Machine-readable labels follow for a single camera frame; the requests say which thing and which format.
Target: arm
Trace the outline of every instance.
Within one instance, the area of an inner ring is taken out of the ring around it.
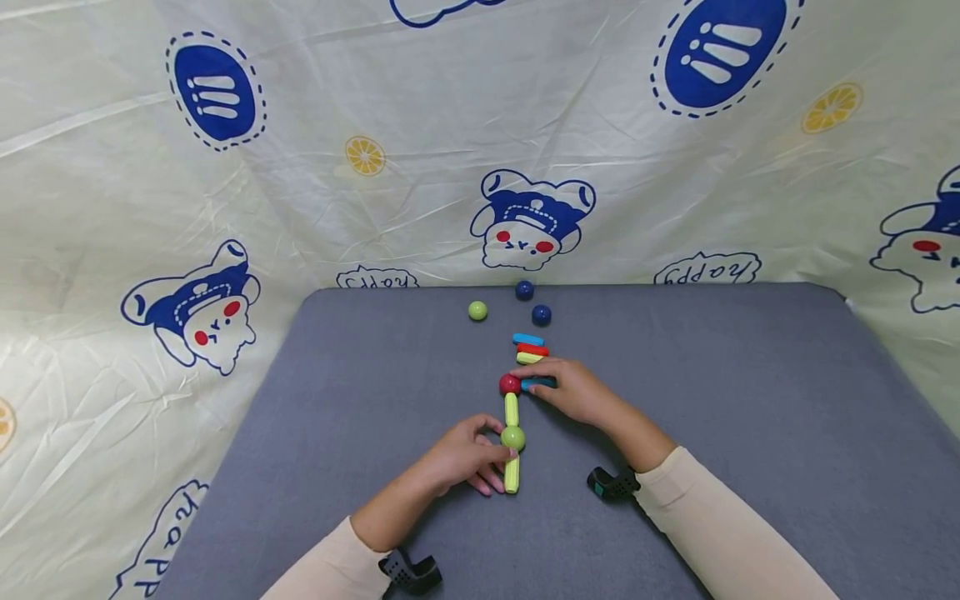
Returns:
[[[379,562],[401,545],[434,498],[469,482],[485,496],[491,488],[503,493],[492,471],[516,456],[493,445],[480,430],[497,433],[503,424],[477,415],[453,426],[412,467],[392,481],[267,590],[261,600],[377,600],[390,579]]]
[[[716,600],[837,600],[804,557],[686,448],[675,447],[655,468],[637,468],[662,454],[644,447],[653,444],[641,439],[641,420],[624,415],[603,429],[638,472],[636,501]]]
[[[552,376],[531,393],[597,427],[637,472],[636,500],[716,600],[837,600],[763,518],[583,365],[548,357],[513,371]]]

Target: black clip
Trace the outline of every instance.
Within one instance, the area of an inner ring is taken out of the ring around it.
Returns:
[[[640,489],[636,473],[629,467],[621,470],[616,477],[607,473],[602,467],[597,467],[587,477],[587,485],[605,502],[632,496]]]
[[[433,556],[412,564],[403,548],[397,548],[379,564],[380,570],[390,578],[396,588],[413,596],[425,595],[444,580]]]

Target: blue oval logo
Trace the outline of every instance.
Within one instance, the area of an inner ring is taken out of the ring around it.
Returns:
[[[266,101],[247,55],[210,32],[170,40],[170,91],[187,124],[217,152],[250,142],[266,130]]]
[[[805,0],[789,0],[801,8]],[[683,108],[730,108],[741,92],[759,84],[757,73],[775,53],[786,47],[780,39],[792,21],[788,0],[703,0],[686,17],[674,15],[660,39],[660,51],[654,66],[661,70],[665,91]],[[670,39],[671,30],[676,33]],[[651,76],[654,95],[667,109],[662,88],[657,86],[657,73]]]

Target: left hand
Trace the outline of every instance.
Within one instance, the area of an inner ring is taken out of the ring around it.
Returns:
[[[493,445],[482,433],[484,429],[500,433],[503,423],[490,415],[474,415],[458,422],[411,470],[430,481],[437,496],[464,481],[485,496],[492,495],[491,487],[504,493],[503,482],[493,471],[493,466],[502,472],[504,463],[516,457],[516,450]]]

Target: beige sleeve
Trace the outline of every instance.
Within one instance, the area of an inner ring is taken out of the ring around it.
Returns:
[[[636,501],[715,600],[837,600],[804,557],[686,448],[636,480]]]
[[[347,517],[261,600],[379,600],[390,586],[379,565],[386,556],[360,541]]]

